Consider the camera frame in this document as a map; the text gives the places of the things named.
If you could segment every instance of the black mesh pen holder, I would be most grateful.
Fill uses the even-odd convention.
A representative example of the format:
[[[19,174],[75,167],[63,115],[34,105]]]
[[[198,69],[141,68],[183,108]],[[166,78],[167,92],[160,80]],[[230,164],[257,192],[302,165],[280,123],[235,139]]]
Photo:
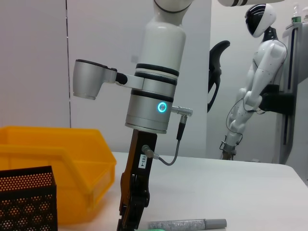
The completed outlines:
[[[0,231],[56,231],[51,166],[0,171]]]

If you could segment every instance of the yellow storage bin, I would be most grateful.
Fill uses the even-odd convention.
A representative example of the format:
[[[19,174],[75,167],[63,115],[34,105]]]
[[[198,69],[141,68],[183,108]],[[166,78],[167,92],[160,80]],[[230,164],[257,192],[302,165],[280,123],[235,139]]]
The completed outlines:
[[[116,159],[98,130],[0,129],[0,170],[49,165],[60,224],[84,221],[115,180]]]

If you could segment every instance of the glowing blue light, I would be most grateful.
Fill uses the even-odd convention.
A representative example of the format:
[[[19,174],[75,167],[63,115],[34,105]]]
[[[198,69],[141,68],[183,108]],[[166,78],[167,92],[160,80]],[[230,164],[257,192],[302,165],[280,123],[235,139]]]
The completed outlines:
[[[157,109],[160,113],[164,113],[167,110],[167,104],[165,102],[161,102],[158,104]]]

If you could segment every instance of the black visor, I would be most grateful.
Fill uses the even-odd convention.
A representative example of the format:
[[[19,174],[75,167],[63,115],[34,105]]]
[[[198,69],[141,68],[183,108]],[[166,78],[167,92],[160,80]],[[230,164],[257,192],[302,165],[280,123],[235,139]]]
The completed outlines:
[[[245,15],[246,25],[251,35],[256,31],[261,18],[263,17],[266,4],[259,4],[251,7]]]

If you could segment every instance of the table surface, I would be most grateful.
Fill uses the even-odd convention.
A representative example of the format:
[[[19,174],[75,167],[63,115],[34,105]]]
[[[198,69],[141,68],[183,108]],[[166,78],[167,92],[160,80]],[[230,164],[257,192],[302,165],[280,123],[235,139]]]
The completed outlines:
[[[114,153],[115,183],[91,222],[61,231],[116,231],[120,179],[128,154]],[[173,157],[164,156],[166,161]],[[308,188],[288,166],[178,157],[173,166],[153,160],[148,221],[225,218],[227,231],[307,231]]]

